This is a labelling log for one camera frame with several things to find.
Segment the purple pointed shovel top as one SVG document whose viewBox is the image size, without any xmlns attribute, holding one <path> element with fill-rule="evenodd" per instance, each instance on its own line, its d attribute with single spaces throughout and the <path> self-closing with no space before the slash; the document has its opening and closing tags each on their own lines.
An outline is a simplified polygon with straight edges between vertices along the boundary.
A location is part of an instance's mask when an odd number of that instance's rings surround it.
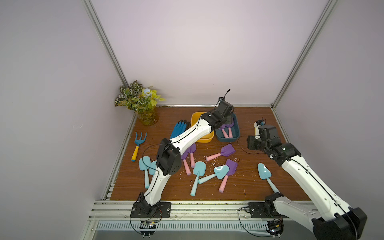
<svg viewBox="0 0 384 240">
<path fill-rule="evenodd" d="M 227 132 L 225 131 L 225 128 L 226 128 L 226 125 L 225 125 L 225 124 L 220 126 L 220 130 L 222 131 L 224 138 L 228 139 L 228 138 L 229 138 L 229 135 L 228 135 Z"/>
</svg>

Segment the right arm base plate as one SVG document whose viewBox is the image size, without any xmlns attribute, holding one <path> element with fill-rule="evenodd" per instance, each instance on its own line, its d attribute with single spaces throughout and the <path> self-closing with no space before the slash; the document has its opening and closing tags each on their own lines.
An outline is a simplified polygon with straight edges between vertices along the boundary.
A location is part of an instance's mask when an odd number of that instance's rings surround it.
<svg viewBox="0 0 384 240">
<path fill-rule="evenodd" d="M 277 213 L 273 204 L 266 202 L 250 202 L 248 203 L 248 208 L 251 218 L 275 219 L 281 216 Z"/>
</svg>

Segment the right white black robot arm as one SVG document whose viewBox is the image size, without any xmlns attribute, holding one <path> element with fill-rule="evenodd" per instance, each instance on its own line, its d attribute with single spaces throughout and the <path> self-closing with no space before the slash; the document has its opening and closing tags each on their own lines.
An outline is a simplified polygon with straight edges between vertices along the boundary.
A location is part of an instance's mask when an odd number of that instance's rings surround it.
<svg viewBox="0 0 384 240">
<path fill-rule="evenodd" d="M 352 208 L 334 193 L 311 169 L 301 152 L 291 143 L 282 143 L 277 128 L 254 124 L 255 135 L 247 138 L 249 150 L 265 153 L 299 184 L 316 206 L 310 210 L 291 201 L 272 187 L 274 193 L 265 197 L 268 210 L 286 216 L 310 230 L 318 240 L 359 240 L 367 215 L 361 208 Z"/>
</svg>

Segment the yellow plastic storage box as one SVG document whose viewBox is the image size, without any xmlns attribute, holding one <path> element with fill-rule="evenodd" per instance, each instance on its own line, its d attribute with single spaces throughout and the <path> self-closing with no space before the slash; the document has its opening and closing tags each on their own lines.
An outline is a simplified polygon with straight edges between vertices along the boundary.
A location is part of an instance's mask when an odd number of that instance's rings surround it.
<svg viewBox="0 0 384 240">
<path fill-rule="evenodd" d="M 205 112 L 195 112 L 192 114 L 191 129 L 196 129 L 194 133 L 200 137 L 196 140 L 197 143 L 210 143 L 213 140 L 215 133 L 212 132 L 210 123 L 202 119 L 203 114 L 205 114 Z"/>
</svg>

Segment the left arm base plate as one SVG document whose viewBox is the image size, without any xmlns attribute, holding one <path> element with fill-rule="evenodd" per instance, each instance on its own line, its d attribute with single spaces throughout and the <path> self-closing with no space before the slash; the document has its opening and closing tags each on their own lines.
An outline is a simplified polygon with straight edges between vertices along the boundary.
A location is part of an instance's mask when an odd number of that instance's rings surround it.
<svg viewBox="0 0 384 240">
<path fill-rule="evenodd" d="M 144 202 L 136 202 L 133 204 L 133 208 L 130 214 L 131 218 L 169 218 L 171 214 L 170 202 L 159 202 L 156 205 L 150 206 Z"/>
</svg>

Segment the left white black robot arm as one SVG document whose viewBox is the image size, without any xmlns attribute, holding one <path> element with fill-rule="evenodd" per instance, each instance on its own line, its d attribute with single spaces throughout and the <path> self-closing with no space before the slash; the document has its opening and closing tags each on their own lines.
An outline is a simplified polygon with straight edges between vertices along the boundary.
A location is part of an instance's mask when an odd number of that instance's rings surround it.
<svg viewBox="0 0 384 240">
<path fill-rule="evenodd" d="M 202 114 L 188 130 L 175 138 L 164 138 L 161 141 L 157 152 L 157 167 L 149 188 L 138 197 L 138 203 L 146 214 L 151 214 L 158 208 L 168 180 L 182 166 L 182 154 L 197 140 L 221 127 L 234 109 L 232 104 L 222 100 L 216 108 Z"/>
</svg>

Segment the teal plastic storage box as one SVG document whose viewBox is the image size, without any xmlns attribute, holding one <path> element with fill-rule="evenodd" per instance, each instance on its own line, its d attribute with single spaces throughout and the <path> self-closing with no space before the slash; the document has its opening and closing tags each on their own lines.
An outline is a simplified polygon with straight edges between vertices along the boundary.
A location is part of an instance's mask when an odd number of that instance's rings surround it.
<svg viewBox="0 0 384 240">
<path fill-rule="evenodd" d="M 216 134 L 217 139 L 218 139 L 219 142 L 232 143 L 232 142 L 237 141 L 237 139 L 241 135 L 240 127 L 239 127 L 239 124 L 238 124 L 238 119 L 237 119 L 236 114 L 232 113 L 229 117 L 233 117 L 233 119 L 234 119 L 234 125 L 232 127 L 233 138 L 228 138 L 228 139 L 224 138 L 222 131 L 220 130 L 220 128 L 218 128 L 218 129 L 215 130 L 215 134 Z"/>
</svg>

